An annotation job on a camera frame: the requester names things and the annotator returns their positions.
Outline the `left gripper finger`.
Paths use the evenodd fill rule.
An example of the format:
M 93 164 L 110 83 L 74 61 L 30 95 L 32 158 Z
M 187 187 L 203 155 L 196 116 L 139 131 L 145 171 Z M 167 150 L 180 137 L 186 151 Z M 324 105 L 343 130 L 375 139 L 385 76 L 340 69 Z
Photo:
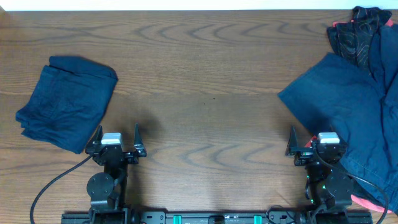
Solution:
M 96 146 L 101 144 L 102 137 L 103 128 L 102 125 L 99 125 L 92 138 L 88 141 L 88 150 L 95 150 Z
M 139 124 L 136 123 L 134 126 L 134 147 L 136 151 L 143 151 L 144 144 L 142 142 L 141 134 L 139 132 Z

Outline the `dark blue denim shorts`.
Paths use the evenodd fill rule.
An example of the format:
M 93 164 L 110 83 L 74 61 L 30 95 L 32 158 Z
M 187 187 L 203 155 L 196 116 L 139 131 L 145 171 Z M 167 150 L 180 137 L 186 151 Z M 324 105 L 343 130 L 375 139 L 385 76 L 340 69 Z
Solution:
M 340 164 L 365 179 L 373 203 L 397 211 L 397 25 L 373 37 L 369 69 L 335 54 L 282 90 L 278 97 L 311 133 L 333 128 L 348 148 Z

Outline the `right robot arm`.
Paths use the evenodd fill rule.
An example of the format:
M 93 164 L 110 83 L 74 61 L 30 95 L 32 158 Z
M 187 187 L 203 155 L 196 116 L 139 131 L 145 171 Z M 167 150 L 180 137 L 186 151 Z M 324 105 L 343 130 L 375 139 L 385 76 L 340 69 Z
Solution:
M 286 156 L 307 172 L 305 196 L 312 207 L 294 215 L 294 223 L 348 223 L 346 208 L 352 204 L 353 180 L 335 166 L 346 144 L 335 132 L 319 133 L 307 146 L 299 146 L 291 127 Z

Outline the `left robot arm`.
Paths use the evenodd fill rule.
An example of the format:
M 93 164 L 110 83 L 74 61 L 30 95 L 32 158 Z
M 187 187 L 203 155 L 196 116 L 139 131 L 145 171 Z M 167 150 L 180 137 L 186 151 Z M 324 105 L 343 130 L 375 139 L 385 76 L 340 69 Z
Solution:
M 91 198 L 90 223 L 140 223 L 140 215 L 126 205 L 128 166 L 139 163 L 147 152 L 139 125 L 134 127 L 134 148 L 124 150 L 121 133 L 103 133 L 99 126 L 85 147 L 85 152 L 99 165 L 102 172 L 93 175 L 86 190 Z

